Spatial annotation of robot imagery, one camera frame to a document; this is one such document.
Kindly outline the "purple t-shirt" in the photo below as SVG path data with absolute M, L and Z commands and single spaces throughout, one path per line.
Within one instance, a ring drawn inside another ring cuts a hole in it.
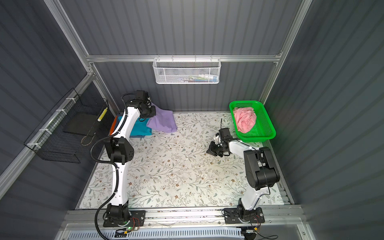
M 152 104 L 152 107 L 155 107 L 156 115 L 148 120 L 148 128 L 164 133 L 174 133 L 178 130 L 173 111 L 163 110 L 155 104 Z

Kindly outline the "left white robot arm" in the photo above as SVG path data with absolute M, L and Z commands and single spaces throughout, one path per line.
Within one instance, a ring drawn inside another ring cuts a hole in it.
M 123 101 L 125 110 L 116 126 L 116 129 L 107 140 L 104 141 L 109 157 L 108 163 L 113 165 L 113 193 L 108 200 L 107 209 L 103 216 L 106 222 L 113 226 L 134 226 L 136 220 L 131 216 L 128 204 L 128 195 L 125 193 L 128 184 L 125 174 L 128 171 L 128 163 L 133 160 L 135 151 L 129 143 L 129 138 L 138 119 L 148 119 L 156 115 L 156 109 L 151 106 L 151 98 L 148 92 L 138 90 L 133 99 Z

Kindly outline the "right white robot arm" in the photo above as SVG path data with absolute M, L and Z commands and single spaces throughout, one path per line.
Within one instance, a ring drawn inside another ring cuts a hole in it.
M 280 181 L 280 174 L 268 147 L 256 148 L 231 136 L 228 128 L 220 129 L 209 145 L 207 154 L 214 157 L 242 157 L 248 181 L 244 195 L 236 208 L 222 209 L 226 224 L 257 224 L 265 222 L 260 205 L 262 196 L 270 195 L 271 188 Z

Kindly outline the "green plastic basket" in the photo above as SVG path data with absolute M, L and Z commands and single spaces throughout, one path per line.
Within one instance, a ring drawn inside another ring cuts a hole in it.
M 276 130 L 269 118 L 269 115 L 261 102 L 258 101 L 233 101 L 229 105 L 236 135 L 246 143 L 265 142 L 276 136 Z M 255 124 L 247 133 L 242 133 L 238 129 L 238 123 L 235 118 L 235 108 L 252 108 L 256 115 Z

